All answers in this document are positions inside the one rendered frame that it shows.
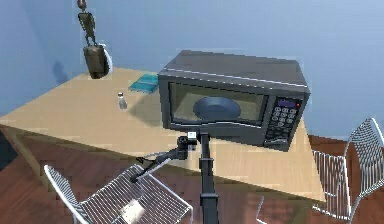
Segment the dark grey microwave oven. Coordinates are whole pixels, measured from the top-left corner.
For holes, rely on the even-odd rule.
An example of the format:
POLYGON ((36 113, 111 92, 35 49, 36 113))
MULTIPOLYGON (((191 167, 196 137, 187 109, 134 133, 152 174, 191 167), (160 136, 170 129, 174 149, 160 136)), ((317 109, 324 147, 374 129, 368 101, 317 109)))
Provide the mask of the dark grey microwave oven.
POLYGON ((288 151, 310 90, 295 60, 181 51, 159 73, 163 126, 222 140, 288 151), (206 121, 193 112, 203 97, 241 108, 236 120, 206 121))

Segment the pale square object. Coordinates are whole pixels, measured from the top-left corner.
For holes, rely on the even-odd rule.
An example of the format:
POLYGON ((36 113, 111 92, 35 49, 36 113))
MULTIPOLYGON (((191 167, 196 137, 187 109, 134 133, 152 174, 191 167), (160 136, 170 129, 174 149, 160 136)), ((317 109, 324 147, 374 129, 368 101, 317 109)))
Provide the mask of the pale square object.
POLYGON ((127 224, 136 224, 144 213, 144 207, 136 199, 132 199, 121 209, 121 217, 127 224))

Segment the brown hanging lamp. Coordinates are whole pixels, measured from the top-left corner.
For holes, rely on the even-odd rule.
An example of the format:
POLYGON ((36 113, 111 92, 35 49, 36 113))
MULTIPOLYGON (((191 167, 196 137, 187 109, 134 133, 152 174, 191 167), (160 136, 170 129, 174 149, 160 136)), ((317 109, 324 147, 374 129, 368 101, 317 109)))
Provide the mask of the brown hanging lamp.
POLYGON ((87 11, 86 0, 77 0, 81 9, 78 21, 85 32, 87 45, 83 48, 85 61, 92 79, 100 79, 113 71, 112 58, 105 49, 105 44, 99 44, 95 38, 95 20, 93 14, 87 11))

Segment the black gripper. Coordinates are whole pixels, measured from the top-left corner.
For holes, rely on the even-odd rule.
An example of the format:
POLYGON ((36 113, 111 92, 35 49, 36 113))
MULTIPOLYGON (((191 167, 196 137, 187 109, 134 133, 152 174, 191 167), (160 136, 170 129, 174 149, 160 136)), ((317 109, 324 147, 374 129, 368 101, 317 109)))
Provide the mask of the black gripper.
POLYGON ((155 152, 145 156, 137 157, 136 160, 140 163, 145 161, 150 164, 140 173, 134 174, 130 177, 132 183, 138 182, 140 179, 152 174, 156 170, 160 169, 166 163, 172 160, 186 160, 188 158, 188 138, 186 136, 180 136, 177 139, 177 147, 168 152, 155 152))

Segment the blue plate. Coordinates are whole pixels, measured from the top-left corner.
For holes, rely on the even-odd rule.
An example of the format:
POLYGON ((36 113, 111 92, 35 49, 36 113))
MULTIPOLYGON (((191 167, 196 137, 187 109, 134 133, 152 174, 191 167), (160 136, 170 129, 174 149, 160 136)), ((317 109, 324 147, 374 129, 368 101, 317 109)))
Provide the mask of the blue plate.
POLYGON ((236 120, 241 114, 240 106, 225 97, 203 97, 193 106, 194 114, 201 120, 236 120))

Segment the light wooden table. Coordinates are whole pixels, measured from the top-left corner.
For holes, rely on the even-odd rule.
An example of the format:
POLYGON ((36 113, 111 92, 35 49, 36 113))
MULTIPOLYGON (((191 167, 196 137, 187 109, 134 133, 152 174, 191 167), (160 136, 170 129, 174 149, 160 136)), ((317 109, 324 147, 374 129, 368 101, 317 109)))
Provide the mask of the light wooden table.
MULTIPOLYGON (((81 74, 0 117, 0 124, 20 134, 132 157, 167 151, 181 134, 163 127, 157 92, 128 89, 142 75, 124 68, 96 80, 81 74), (119 107, 119 92, 125 110, 119 107)), ((210 140, 210 151, 218 177, 325 201, 303 122, 287 152, 219 139, 210 140)))

